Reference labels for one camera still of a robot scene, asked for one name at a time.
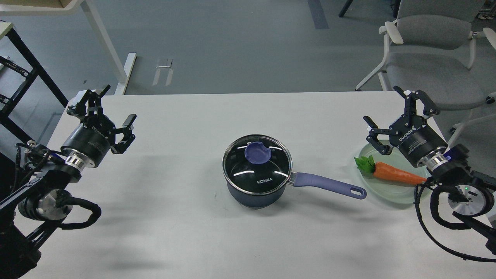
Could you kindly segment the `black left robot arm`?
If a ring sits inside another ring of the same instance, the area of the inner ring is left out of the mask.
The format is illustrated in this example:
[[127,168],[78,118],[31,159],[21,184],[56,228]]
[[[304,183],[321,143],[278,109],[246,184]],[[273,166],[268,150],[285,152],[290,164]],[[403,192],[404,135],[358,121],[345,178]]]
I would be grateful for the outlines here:
[[60,151],[41,144],[18,143],[14,181],[1,196],[1,278],[18,279],[37,266],[39,248],[57,229],[93,225],[99,205],[66,190],[85,168],[96,168],[108,152],[124,153],[135,140],[129,115],[122,127],[104,114],[102,98],[110,89],[78,92],[67,114],[80,120]]

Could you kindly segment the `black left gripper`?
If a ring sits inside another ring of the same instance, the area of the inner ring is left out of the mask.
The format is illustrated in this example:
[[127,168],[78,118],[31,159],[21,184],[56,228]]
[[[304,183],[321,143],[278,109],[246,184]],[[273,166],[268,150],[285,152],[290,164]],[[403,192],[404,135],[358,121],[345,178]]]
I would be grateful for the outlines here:
[[[116,128],[104,114],[102,98],[108,90],[110,85],[102,90],[80,91],[67,106],[67,114],[78,118],[80,124],[62,144],[61,152],[66,157],[74,151],[84,155],[90,168],[98,167],[109,150],[112,154],[123,154],[135,140],[136,114],[129,114],[121,128]],[[122,134],[123,138],[115,143],[117,134]]]

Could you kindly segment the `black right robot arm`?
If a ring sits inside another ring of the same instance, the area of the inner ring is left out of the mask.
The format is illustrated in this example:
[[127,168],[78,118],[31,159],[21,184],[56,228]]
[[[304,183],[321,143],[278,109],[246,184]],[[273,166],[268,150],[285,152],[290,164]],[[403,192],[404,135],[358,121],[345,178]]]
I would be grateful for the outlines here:
[[488,213],[495,205],[495,178],[472,170],[467,163],[469,150],[461,144],[450,148],[432,129],[427,120],[438,115],[439,108],[424,91],[405,92],[393,89],[404,99],[404,113],[388,128],[381,129],[368,116],[370,127],[366,138],[381,155],[390,155],[393,148],[413,167],[425,166],[430,176],[414,183],[414,206],[420,226],[434,244],[466,261],[494,263],[494,258],[477,257],[454,251],[436,240],[423,222],[420,198],[425,189],[432,191],[429,209],[432,219],[450,230],[475,230],[485,237],[486,249],[495,253],[495,229],[477,217]]

